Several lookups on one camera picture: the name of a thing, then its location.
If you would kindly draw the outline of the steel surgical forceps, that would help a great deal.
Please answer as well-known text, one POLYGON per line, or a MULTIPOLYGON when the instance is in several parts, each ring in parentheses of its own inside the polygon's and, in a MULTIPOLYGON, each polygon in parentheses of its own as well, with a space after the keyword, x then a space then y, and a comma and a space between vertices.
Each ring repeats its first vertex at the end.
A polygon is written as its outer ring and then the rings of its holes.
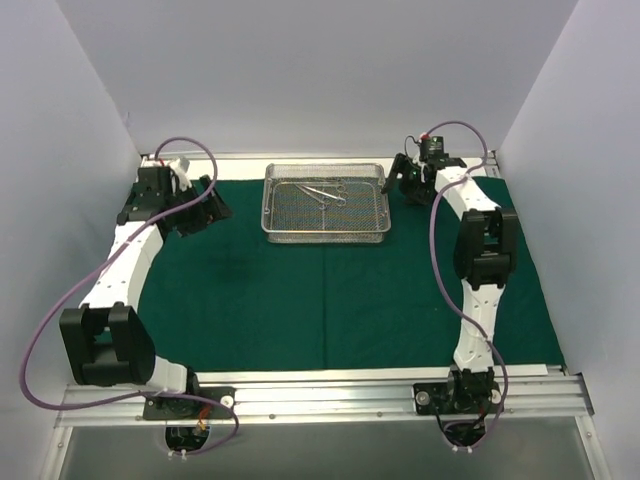
POLYGON ((306 184, 306 187, 322 191, 335 191, 337 194, 343 194, 346 192, 346 186, 341 183, 310 182, 306 184))

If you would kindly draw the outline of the steel surgical scissors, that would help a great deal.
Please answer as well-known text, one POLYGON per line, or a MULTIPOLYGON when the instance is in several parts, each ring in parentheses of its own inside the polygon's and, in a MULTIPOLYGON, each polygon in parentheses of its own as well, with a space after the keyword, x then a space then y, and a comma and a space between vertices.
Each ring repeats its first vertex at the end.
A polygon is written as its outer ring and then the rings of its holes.
POLYGON ((347 203, 346 197, 330 194, 322 190, 307 188, 303 185, 296 185, 296 189, 322 205, 345 206, 347 203))

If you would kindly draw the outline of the metal mesh instrument tray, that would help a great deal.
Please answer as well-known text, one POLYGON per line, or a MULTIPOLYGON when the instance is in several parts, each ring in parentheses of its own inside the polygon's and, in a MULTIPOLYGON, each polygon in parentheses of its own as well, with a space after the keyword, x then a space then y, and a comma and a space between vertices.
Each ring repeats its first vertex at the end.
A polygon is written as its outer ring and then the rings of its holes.
POLYGON ((270 164, 261 227, 271 243, 376 244, 391 230, 376 163, 270 164))

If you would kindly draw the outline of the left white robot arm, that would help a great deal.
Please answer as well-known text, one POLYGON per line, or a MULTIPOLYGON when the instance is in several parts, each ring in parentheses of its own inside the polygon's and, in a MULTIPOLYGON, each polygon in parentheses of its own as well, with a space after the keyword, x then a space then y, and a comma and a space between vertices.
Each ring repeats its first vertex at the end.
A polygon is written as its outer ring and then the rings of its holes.
POLYGON ((169 233, 193 235, 232 215, 210 177, 193 183, 188 170, 185 158, 139 168, 116 217, 111 263, 81 304, 64 309, 59 318, 77 384, 167 393, 166 408, 179 419, 190 419, 201 409, 197 377, 191 368, 158 355, 140 319, 139 301, 169 233))

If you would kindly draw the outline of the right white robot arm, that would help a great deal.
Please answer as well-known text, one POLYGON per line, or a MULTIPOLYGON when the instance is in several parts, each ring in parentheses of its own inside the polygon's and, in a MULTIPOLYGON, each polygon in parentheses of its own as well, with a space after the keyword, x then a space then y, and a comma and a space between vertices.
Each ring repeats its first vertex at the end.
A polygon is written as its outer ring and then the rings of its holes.
POLYGON ((388 193, 398 184, 407 199, 431 206, 429 247, 434 274, 444 299, 461 321, 453 353, 455 370, 443 390, 447 406, 459 413, 469 411, 480 399, 493 404, 502 400, 494 381, 498 355, 493 337, 500 300, 517 264, 518 216, 491 200, 476 183, 477 177, 486 175, 485 164, 485 160, 467 164, 446 154, 411 158, 398 153, 382 189, 388 193), (462 287, 461 307, 446 292, 437 266, 435 219, 443 202, 459 220, 453 265, 462 287))

